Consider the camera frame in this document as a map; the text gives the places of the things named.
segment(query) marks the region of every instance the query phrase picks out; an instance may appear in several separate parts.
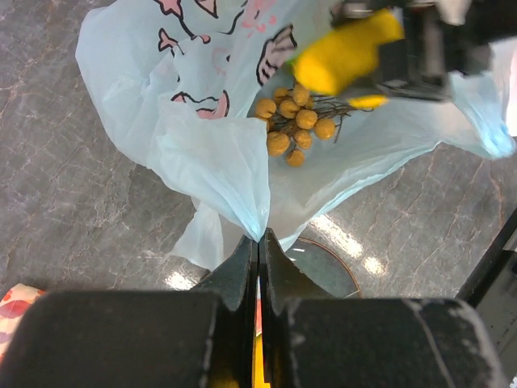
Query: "marble countertop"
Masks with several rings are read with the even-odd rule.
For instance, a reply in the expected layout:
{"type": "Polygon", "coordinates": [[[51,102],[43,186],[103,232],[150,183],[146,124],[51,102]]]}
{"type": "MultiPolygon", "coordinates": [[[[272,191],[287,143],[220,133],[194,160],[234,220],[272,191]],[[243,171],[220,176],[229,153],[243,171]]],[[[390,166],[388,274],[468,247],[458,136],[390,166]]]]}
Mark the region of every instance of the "marble countertop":
{"type": "MultiPolygon", "coordinates": [[[[0,291],[188,289],[205,270],[169,255],[189,198],[119,154],[74,59],[109,1],[0,4],[0,291]]],[[[449,146],[314,220],[364,296],[453,297],[517,206],[517,158],[449,146]]]]}

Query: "white plastic bag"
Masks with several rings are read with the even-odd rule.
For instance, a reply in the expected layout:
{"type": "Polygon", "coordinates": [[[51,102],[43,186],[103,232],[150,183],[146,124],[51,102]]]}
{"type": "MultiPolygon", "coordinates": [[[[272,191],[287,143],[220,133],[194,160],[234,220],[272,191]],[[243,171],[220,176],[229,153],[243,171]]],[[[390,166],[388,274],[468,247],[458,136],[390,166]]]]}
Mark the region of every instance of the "white plastic bag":
{"type": "Polygon", "coordinates": [[[339,142],[316,141],[302,168],[268,158],[265,124],[246,114],[287,81],[276,70],[329,30],[334,3],[118,0],[86,17],[76,57],[108,136],[197,204],[173,254],[214,269],[242,233],[259,240],[266,226],[288,248],[312,217],[441,141],[514,152],[500,102],[516,46],[506,42],[496,82],[453,77],[456,106],[394,100],[347,118],[339,142]]]}

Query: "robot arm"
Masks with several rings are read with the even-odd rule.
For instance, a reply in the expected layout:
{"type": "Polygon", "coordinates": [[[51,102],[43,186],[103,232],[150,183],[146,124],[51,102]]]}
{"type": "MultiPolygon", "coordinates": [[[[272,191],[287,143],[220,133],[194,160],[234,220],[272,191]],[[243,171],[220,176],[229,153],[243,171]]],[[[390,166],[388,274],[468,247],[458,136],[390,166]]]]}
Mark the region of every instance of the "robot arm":
{"type": "Polygon", "coordinates": [[[342,28],[392,7],[401,10],[404,39],[380,44],[375,71],[347,86],[341,99],[449,99],[448,73],[488,70],[489,43],[517,36],[516,0],[344,0],[330,10],[332,25],[342,28]]]}

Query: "plastic bag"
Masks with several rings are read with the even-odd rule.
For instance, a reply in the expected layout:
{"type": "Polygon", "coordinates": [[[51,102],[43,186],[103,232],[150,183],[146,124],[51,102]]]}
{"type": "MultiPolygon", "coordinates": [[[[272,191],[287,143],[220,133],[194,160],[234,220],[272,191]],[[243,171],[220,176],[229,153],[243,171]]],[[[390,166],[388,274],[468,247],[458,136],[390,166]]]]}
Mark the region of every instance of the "plastic bag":
{"type": "Polygon", "coordinates": [[[508,125],[510,135],[513,137],[517,136],[517,51],[513,53],[511,59],[506,125],[508,125]]]}
{"type": "Polygon", "coordinates": [[[316,141],[299,169],[268,158],[265,123],[247,112],[257,94],[291,82],[275,72],[329,30],[334,3],[118,0],[86,17],[76,57],[108,136],[196,204],[173,254],[214,269],[242,233],[259,240],[266,226],[287,249],[312,217],[441,141],[485,157],[514,152],[500,102],[512,41],[495,50],[496,82],[453,77],[456,105],[394,100],[355,112],[339,142],[316,141]]]}

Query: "longan bunch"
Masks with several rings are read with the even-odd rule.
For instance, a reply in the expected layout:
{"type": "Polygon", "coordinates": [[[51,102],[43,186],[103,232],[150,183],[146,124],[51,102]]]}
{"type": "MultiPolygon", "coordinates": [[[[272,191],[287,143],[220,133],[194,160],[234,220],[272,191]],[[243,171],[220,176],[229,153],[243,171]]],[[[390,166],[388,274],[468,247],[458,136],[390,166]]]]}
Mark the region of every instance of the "longan bunch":
{"type": "Polygon", "coordinates": [[[257,102],[255,115],[267,123],[267,152],[278,157],[292,148],[286,161],[289,166],[299,167],[305,162],[303,150],[313,145],[314,135],[321,140],[330,140],[336,130],[334,121],[318,115],[314,109],[314,98],[302,85],[292,90],[279,87],[274,99],[257,102]]]}

